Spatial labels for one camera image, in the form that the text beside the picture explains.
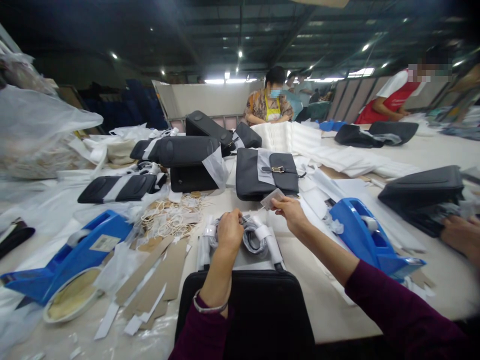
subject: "floral shirt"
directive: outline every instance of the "floral shirt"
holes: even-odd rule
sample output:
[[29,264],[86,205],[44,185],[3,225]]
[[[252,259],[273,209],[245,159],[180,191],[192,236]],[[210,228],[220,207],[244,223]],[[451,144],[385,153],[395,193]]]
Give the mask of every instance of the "floral shirt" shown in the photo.
[[[294,116],[294,110],[292,109],[292,106],[287,101],[286,97],[283,95],[280,95],[278,97],[278,101],[280,102],[281,116],[283,117],[287,115],[289,117],[289,120],[291,121],[292,117]],[[275,101],[271,106],[271,109],[278,109],[278,106],[278,102]],[[246,102],[246,108],[243,113],[243,117],[246,117],[247,114],[253,114],[257,118],[266,120],[267,105],[265,103],[265,89],[256,90],[250,94],[250,96],[248,97],[248,101]],[[248,121],[247,123],[250,126],[255,125]]]

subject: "red apron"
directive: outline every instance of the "red apron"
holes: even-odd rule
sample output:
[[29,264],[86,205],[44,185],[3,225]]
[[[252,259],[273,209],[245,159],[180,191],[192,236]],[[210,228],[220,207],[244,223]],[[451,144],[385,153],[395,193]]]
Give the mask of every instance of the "red apron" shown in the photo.
[[[390,95],[390,97],[383,102],[383,105],[385,105],[390,111],[396,113],[397,110],[400,109],[403,104],[405,104],[410,95],[412,95],[413,92],[419,88],[420,84],[421,82],[407,81],[405,85]],[[386,122],[389,120],[387,115],[378,113],[373,109],[375,100],[376,98],[370,101],[367,106],[365,106],[361,114],[356,119],[355,124],[373,124],[377,121]]]

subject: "bracelet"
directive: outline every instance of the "bracelet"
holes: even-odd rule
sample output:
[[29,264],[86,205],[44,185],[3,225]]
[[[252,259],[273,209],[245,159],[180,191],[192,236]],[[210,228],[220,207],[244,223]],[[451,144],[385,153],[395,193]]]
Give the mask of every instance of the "bracelet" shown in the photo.
[[218,307],[207,307],[207,308],[200,307],[200,305],[197,303],[197,296],[200,293],[200,290],[197,290],[197,292],[193,296],[193,305],[195,306],[195,309],[200,314],[207,314],[207,315],[220,314],[227,308],[227,305],[229,304],[228,301],[222,306],[218,306]]

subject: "ceiling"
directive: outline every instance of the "ceiling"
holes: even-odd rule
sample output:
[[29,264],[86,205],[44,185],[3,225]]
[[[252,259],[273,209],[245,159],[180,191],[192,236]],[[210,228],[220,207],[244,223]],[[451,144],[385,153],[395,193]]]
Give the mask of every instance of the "ceiling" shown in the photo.
[[314,65],[325,77],[403,66],[432,45],[471,36],[472,21],[453,0],[350,0],[343,9],[289,0],[0,0],[0,23],[25,53],[115,53],[147,75],[234,78],[237,66],[245,77]]

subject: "blue tape dispenser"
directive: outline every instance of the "blue tape dispenser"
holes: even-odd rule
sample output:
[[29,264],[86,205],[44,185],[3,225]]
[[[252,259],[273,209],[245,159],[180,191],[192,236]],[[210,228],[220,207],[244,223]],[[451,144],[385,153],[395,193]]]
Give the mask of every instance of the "blue tape dispenser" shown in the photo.
[[399,283],[426,264],[415,257],[398,256],[377,219],[359,199],[343,198],[330,209],[330,214],[343,224],[343,233],[338,236],[349,249]]
[[76,274],[99,266],[115,245],[127,238],[132,227],[125,218],[107,210],[72,234],[46,267],[6,273],[0,280],[6,288],[44,306]]

